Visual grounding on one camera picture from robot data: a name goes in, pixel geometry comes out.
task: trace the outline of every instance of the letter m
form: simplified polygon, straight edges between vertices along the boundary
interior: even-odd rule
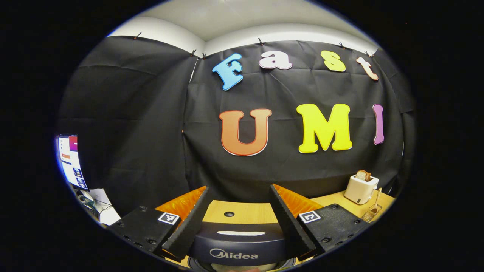
[[[328,150],[333,136],[333,150],[351,149],[353,143],[349,139],[349,106],[346,104],[335,104],[331,111],[329,121],[326,121],[323,114],[315,104],[303,104],[296,108],[302,115],[304,125],[303,142],[299,146],[301,153],[314,153],[318,151],[314,134],[318,137],[323,150]]]

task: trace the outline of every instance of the orange letter u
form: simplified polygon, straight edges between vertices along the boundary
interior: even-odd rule
[[[239,121],[243,112],[239,110],[224,111],[219,115],[222,120],[222,146],[232,155],[252,156],[261,153],[267,146],[267,120],[272,111],[266,108],[254,109],[250,116],[256,119],[256,137],[252,143],[242,143],[239,140]]]

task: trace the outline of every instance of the table surface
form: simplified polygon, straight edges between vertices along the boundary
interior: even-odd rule
[[[357,217],[362,217],[363,214],[374,205],[377,199],[377,190],[373,190],[373,195],[371,199],[365,204],[359,205],[353,201],[347,199],[345,196],[345,191],[338,192],[335,194],[320,196],[316,198],[311,198],[312,201],[322,205],[328,206],[331,204],[338,204],[346,210],[350,211]],[[380,212],[371,220],[371,222],[378,220],[383,213],[391,206],[394,198],[386,195],[384,193],[380,194],[378,199],[378,204],[382,206]],[[224,215],[225,212],[233,212],[232,217],[227,217]],[[205,217],[203,217],[204,222],[215,222],[215,223],[227,223],[227,224],[267,224],[267,223],[277,223],[277,219],[272,211],[272,207],[269,203],[239,203],[239,202],[227,202],[214,200],[209,205]],[[185,257],[181,262],[175,262],[173,260],[167,259],[168,261],[174,262],[184,267],[188,267],[187,264],[188,257]]]

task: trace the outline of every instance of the monitor screen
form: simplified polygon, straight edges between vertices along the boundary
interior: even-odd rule
[[[80,189],[88,190],[79,162],[77,135],[58,135],[56,147],[59,168],[66,181]]]

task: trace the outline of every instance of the blue letter f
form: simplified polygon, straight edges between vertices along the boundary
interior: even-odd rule
[[[239,83],[243,76],[236,75],[234,71],[241,72],[242,65],[236,61],[242,58],[241,54],[233,54],[232,56],[226,58],[223,62],[217,64],[213,69],[212,72],[217,72],[222,81],[224,82],[224,86],[222,89],[227,91],[228,89],[235,86],[235,84]]]

